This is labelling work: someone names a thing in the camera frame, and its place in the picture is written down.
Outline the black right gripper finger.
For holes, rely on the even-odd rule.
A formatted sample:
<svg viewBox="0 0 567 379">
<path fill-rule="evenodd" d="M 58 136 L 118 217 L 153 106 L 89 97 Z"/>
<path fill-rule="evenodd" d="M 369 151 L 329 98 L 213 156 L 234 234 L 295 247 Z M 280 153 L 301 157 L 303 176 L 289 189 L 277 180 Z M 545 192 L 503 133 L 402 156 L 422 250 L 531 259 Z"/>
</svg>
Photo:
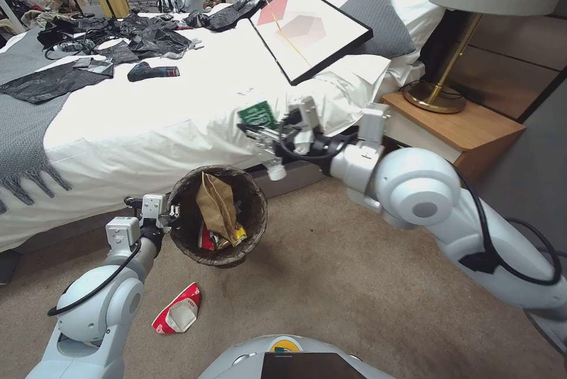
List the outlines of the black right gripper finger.
<svg viewBox="0 0 567 379">
<path fill-rule="evenodd" d="M 252 142 L 253 154 L 257 158 L 280 158 L 277 153 L 273 141 L 257 141 Z"/>
<path fill-rule="evenodd" d="M 247 138 L 257 141 L 279 141 L 279 132 L 270 128 L 259 125 L 249 125 L 246 123 L 238 123 L 237 127 L 246 135 Z"/>
</svg>

